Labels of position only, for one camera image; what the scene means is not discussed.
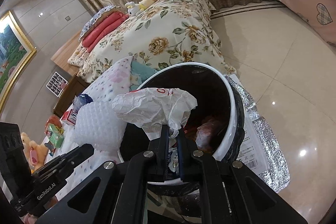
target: black mechanical device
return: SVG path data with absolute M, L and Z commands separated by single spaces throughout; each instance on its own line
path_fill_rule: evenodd
M 162 126 L 161 137 L 152 140 L 147 151 L 129 162 L 103 163 L 45 211 L 43 205 L 66 184 L 73 169 L 93 154 L 93 148 L 77 147 L 28 176 L 27 164 L 20 163 L 24 155 L 18 132 L 17 125 L 1 124 L 0 167 L 13 199 L 8 206 L 0 197 L 0 211 L 12 218 L 9 223 L 19 223 L 18 215 L 29 212 L 39 216 L 36 224 L 141 224 L 147 182 L 163 182 L 167 174 L 169 128 Z M 216 161 L 186 139 L 183 129 L 177 147 L 181 180 L 199 183 L 202 223 L 307 224 L 241 161 Z

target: wooden headboard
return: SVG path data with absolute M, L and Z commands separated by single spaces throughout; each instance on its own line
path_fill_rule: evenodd
M 51 58 L 56 65 L 65 70 L 71 76 L 74 76 L 79 71 L 79 67 L 68 64 L 68 59 L 72 56 L 79 45 L 78 37 L 80 33 L 81 31 L 71 37 Z

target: barcode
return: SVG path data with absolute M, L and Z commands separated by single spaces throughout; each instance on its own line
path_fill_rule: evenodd
M 247 162 L 247 163 L 245 163 L 245 165 L 250 169 L 257 167 L 257 164 L 256 164 L 255 160 Z

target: framed painting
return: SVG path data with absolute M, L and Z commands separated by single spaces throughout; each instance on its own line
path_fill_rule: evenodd
M 36 53 L 8 11 L 0 19 L 0 115 L 16 80 Z

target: crumpled white paper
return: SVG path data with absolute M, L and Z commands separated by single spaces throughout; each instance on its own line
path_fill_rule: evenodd
M 173 132 L 169 138 L 175 138 L 196 106 L 196 98 L 180 89 L 146 88 L 120 94 L 112 101 L 117 117 L 142 128 L 150 140 L 160 137 L 163 124 Z

